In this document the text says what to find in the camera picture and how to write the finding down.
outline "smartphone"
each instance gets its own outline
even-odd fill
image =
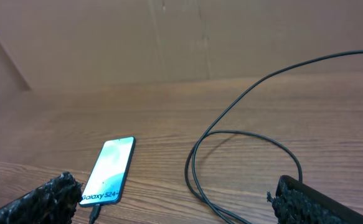
[[[134,137],[104,143],[83,191],[80,206],[120,201],[135,144]]]

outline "black cable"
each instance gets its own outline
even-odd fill
[[[223,118],[223,116],[233,107],[235,106],[250,90],[252,90],[253,88],[255,88],[257,85],[259,85],[261,82],[264,82],[265,80],[267,80],[268,78],[271,78],[277,74],[283,73],[285,71],[303,66],[303,65],[308,65],[314,62],[319,62],[322,60],[327,60],[330,58],[336,58],[336,57],[342,57],[342,56],[347,56],[347,55],[356,55],[356,54],[363,54],[363,50],[353,50],[353,51],[348,51],[348,52],[341,52],[341,53],[337,53],[337,54],[331,54],[331,55],[327,55],[327,56],[323,56],[323,57],[319,57],[316,59],[312,59],[312,60],[308,60],[305,62],[301,62],[301,63],[297,63],[296,65],[292,65],[289,67],[286,67],[284,69],[281,69],[277,72],[271,73],[265,77],[263,77],[262,79],[260,79],[259,81],[257,81],[255,84],[253,84],[251,87],[249,87],[247,90],[245,90],[233,103],[231,103],[231,105],[225,109],[225,111],[223,113],[220,114],[220,116],[206,129],[206,131],[203,133],[203,135],[199,138],[199,140],[195,143],[194,147],[192,147],[187,161],[186,161],[186,165],[184,168],[184,177],[186,179],[186,184],[189,188],[189,190],[201,201],[203,201],[204,203],[206,203],[221,219],[223,219],[226,223],[229,224],[233,224],[233,222],[231,220],[229,220],[227,217],[225,217],[222,213],[227,214],[228,216],[244,223],[244,224],[251,224],[250,222],[248,222],[247,220],[241,218],[240,216],[227,211],[226,209],[213,204],[205,195],[202,187],[199,184],[198,178],[196,176],[196,171],[195,171],[195,159],[196,159],[196,153],[198,150],[199,145],[201,144],[201,142],[207,137],[210,136],[211,134],[217,134],[217,133],[232,133],[232,134],[244,134],[247,136],[255,136],[257,138],[269,141],[271,143],[273,143],[274,145],[280,147],[282,150],[284,150],[285,152],[287,152],[292,159],[294,160],[294,162],[296,163],[296,166],[298,167],[298,174],[299,174],[299,182],[303,182],[303,173],[301,171],[301,166],[299,163],[299,160],[293,155],[293,153],[291,151],[289,151],[289,149],[287,149],[286,147],[284,147],[282,144],[276,142],[273,139],[270,139],[268,137],[259,135],[259,134],[255,134],[255,133],[249,133],[249,132],[245,132],[245,131],[222,131],[222,130],[218,130],[218,131],[212,131],[210,132],[210,130],[220,121],[220,119]],[[192,176],[194,178],[195,184],[198,188],[198,191],[200,193],[200,195],[192,188],[189,179],[188,179],[188,167],[189,167],[189,161],[192,158]]]
[[[93,210],[90,213],[90,221],[88,222],[88,224],[94,224],[95,220],[98,218],[100,214],[100,211],[101,211],[101,205],[100,204],[94,205]]]

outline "table surface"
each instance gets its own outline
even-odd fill
[[[221,223],[184,182],[206,128],[257,78],[25,92],[0,104],[0,207],[63,171],[86,183],[106,140],[135,136],[121,202],[97,223]],[[215,129],[269,136],[297,156],[304,183],[363,214],[363,73],[282,75],[249,93]],[[296,166],[277,147],[218,134],[197,155],[213,202],[252,223],[276,223],[266,192]],[[74,223],[87,223],[80,208]]]

